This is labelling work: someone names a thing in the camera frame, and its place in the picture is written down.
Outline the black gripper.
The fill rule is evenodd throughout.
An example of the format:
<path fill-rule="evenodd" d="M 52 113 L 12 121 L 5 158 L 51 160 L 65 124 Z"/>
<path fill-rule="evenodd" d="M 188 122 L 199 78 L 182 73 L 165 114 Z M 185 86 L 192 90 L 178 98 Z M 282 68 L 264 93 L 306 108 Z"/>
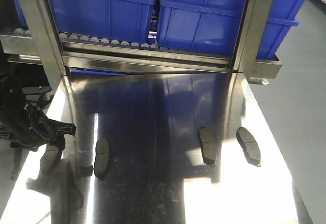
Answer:
<path fill-rule="evenodd" d="M 42 145 L 65 149 L 64 135 L 75 135 L 76 126 L 49 119 L 26 98 L 19 80 L 1 74 L 1 124 L 14 136 L 14 143 L 32 151 Z"/>

